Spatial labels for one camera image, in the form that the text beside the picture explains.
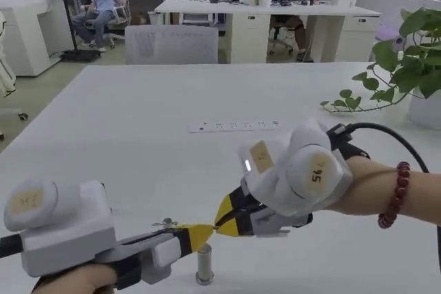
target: wrist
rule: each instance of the wrist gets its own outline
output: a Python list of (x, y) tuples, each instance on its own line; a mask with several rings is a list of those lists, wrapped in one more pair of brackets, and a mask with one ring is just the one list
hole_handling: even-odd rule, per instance
[(397, 180), (396, 169), (362, 156), (347, 160), (353, 183), (328, 210), (351, 215), (373, 215), (387, 208)]

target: floor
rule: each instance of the floor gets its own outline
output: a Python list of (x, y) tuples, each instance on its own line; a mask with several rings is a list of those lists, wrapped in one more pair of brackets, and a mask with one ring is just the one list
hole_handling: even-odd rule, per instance
[[(219, 41), (219, 62), (225, 63), (223, 47), (225, 40)], [(275, 55), (268, 58), (270, 63), (295, 62), (294, 56), (289, 56), (285, 48), (277, 47)], [(123, 65), (125, 48), (123, 43), (116, 44), (114, 50), (107, 50), (93, 65)], [(4, 133), (5, 140), (0, 142), (2, 152), (35, 118), (54, 97), (74, 79), (87, 64), (83, 63), (57, 63), (54, 67), (38, 77), (17, 78), (17, 90), (7, 98), (0, 98), (0, 109), (19, 108), (29, 115), (27, 121), (21, 121), (18, 116), (4, 116), (0, 119), (0, 130)]]

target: jeans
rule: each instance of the jeans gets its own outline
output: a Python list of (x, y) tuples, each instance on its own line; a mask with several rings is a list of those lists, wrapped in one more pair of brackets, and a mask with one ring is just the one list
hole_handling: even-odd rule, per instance
[(97, 48), (101, 48), (104, 46), (104, 27), (114, 18), (115, 15), (111, 10), (105, 10), (103, 12), (93, 10), (91, 12), (81, 13), (72, 17), (72, 25), (74, 26), (76, 34), (83, 39), (85, 43), (90, 43), (93, 41), (94, 35), (86, 28), (85, 22), (87, 20), (93, 20), (93, 26), (95, 29), (95, 45)]

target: white table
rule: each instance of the white table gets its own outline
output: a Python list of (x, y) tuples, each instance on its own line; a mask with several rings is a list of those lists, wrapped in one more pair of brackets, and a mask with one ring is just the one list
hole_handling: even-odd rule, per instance
[(73, 48), (63, 0), (0, 0), (5, 56), (17, 76), (38, 76)]
[(316, 62), (368, 61), (380, 25), (380, 13), (327, 4), (265, 8), (223, 2), (166, 0), (155, 11), (163, 14), (225, 13), (229, 63), (266, 62), (272, 14), (308, 16), (308, 45)]
[[(105, 183), (120, 238), (150, 231), (165, 217), (213, 222), (224, 195), (239, 185), (236, 150), (243, 143), (285, 136), (303, 118), (327, 125), (372, 120), (397, 129), (431, 171), (441, 171), (440, 132), (403, 121), (406, 105), (391, 111), (332, 116), (318, 107), (333, 100), (365, 63), (283, 65), (89, 66), (0, 154), (0, 205), (32, 177)], [(198, 120), (276, 119), (274, 132), (189, 134)], [(415, 163), (381, 133), (354, 134), (375, 159)], [(0, 235), (7, 231), (0, 226)], [(436, 229), (399, 217), (388, 231), (376, 217), (318, 212), (288, 238), (215, 235), (215, 280), (196, 284), (196, 256), (174, 265), (171, 278), (139, 284), (126, 294), (438, 294), (441, 275)], [(35, 280), (18, 256), (0, 260), (2, 293), (29, 293)]]

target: wheel caster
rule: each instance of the wheel caster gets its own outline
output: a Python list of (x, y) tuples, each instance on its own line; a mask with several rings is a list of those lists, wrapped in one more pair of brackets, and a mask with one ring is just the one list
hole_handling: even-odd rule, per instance
[(21, 120), (27, 120), (28, 117), (29, 117), (29, 115), (27, 115), (26, 113), (20, 113), (20, 114), (19, 114), (19, 118), (20, 118)]

